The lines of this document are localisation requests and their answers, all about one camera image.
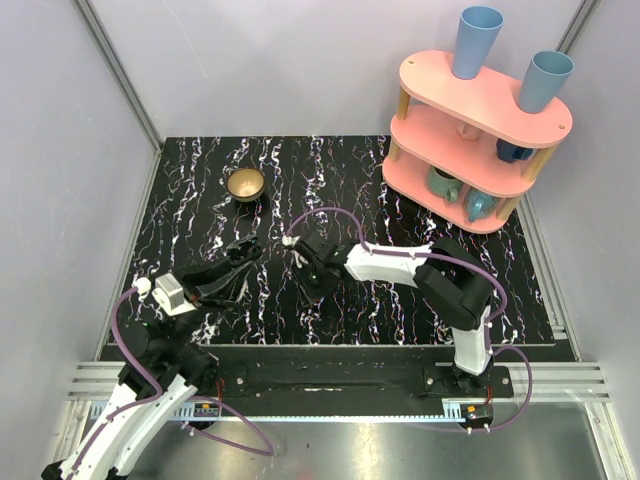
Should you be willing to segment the black earbud charging case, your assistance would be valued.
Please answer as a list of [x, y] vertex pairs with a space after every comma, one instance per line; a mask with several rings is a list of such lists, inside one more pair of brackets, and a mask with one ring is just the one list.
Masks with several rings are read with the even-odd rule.
[[248, 236], [234, 241], [226, 249], [226, 258], [234, 267], [254, 262], [262, 255], [262, 247], [256, 236]]

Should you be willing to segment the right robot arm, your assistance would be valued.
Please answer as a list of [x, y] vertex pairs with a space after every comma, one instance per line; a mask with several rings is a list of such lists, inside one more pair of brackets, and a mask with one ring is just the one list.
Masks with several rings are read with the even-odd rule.
[[384, 247], [358, 241], [335, 244], [311, 232], [292, 239], [289, 248], [296, 259], [296, 281], [310, 303], [348, 280], [415, 289], [453, 334], [454, 360], [443, 381], [445, 391], [472, 397], [489, 387], [493, 361], [486, 326], [494, 286], [479, 262], [452, 240]]

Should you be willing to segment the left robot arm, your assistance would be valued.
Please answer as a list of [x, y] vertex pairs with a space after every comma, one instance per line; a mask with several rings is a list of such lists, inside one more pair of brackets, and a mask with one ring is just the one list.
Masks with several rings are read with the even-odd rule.
[[258, 256], [227, 252], [212, 263], [133, 282], [121, 297], [152, 297], [166, 319], [149, 328], [141, 347], [128, 346], [118, 322], [111, 322], [125, 358], [117, 384], [87, 436], [67, 458], [47, 465], [42, 478], [127, 478], [174, 411], [216, 389], [219, 360], [192, 340], [198, 313], [233, 306]]

